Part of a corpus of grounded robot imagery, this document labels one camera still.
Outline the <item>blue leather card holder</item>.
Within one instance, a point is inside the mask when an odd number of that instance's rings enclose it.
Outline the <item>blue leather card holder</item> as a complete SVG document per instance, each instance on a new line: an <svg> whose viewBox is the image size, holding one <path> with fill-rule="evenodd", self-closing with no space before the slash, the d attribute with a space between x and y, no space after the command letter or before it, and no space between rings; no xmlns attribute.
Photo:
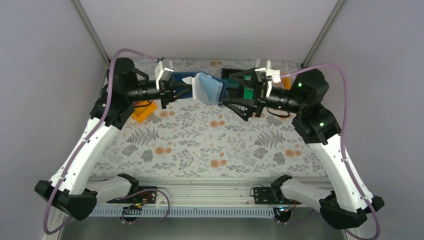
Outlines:
<svg viewBox="0 0 424 240"><path fill-rule="evenodd" d="M230 97L226 80L203 71L176 72L171 75L170 79L174 82L189 84L191 87L194 84L194 90L190 89L182 94L180 99L194 99L205 105L221 106L223 100Z"/></svg>

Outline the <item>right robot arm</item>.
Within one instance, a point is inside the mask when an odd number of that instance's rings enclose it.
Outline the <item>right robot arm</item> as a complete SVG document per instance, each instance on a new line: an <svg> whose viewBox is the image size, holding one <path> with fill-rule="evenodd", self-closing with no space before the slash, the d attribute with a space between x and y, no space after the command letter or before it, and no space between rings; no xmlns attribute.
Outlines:
<svg viewBox="0 0 424 240"><path fill-rule="evenodd" d="M318 67L307 67L295 72L294 77L291 88L285 89L272 85L273 80L280 79L278 72L269 74L250 68L231 73L229 79L252 89L253 96L225 99L223 104L245 121L259 117L265 108L293 113L294 130L314 151L332 185L332 190L323 190L283 175L269 187L272 204L306 205L336 230L360 227L368 214L377 212L385 203L362 182L347 153L342 128L322 105L329 89L323 73Z"/></svg>

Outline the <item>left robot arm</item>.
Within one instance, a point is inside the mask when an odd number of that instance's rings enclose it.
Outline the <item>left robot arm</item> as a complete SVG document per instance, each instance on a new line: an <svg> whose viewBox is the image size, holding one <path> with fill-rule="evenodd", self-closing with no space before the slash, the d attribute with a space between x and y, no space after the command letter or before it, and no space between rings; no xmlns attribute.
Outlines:
<svg viewBox="0 0 424 240"><path fill-rule="evenodd" d="M125 173L94 184L88 184L88 178L107 145L135 111L136 102L159 100L165 108L192 90L190 84L171 79L170 61L162 60L158 69L159 75L150 80L130 58L120 57L111 62L108 84L90 111L81 139L62 167L34 188L49 207L81 221L99 204L138 193L139 181Z"/></svg>

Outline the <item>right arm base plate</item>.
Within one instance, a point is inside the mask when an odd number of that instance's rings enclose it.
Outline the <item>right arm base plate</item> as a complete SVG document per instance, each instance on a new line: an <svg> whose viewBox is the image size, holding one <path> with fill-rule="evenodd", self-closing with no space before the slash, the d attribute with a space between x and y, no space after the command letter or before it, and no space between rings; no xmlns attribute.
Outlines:
<svg viewBox="0 0 424 240"><path fill-rule="evenodd" d="M252 190L252 195L256 205L294 205L295 201L284 198L283 196L274 196L271 187L257 186Z"/></svg>

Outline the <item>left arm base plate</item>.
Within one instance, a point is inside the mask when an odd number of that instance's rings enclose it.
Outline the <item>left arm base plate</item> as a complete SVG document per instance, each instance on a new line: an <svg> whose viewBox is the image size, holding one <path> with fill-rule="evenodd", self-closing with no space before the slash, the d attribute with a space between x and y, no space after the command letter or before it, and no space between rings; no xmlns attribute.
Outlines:
<svg viewBox="0 0 424 240"><path fill-rule="evenodd" d="M108 204L155 204L157 198L157 187L156 186L140 186L139 191L143 191L145 189L152 189L150 191L145 191L143 193L139 193L135 196L126 199L112 199L107 201Z"/></svg>

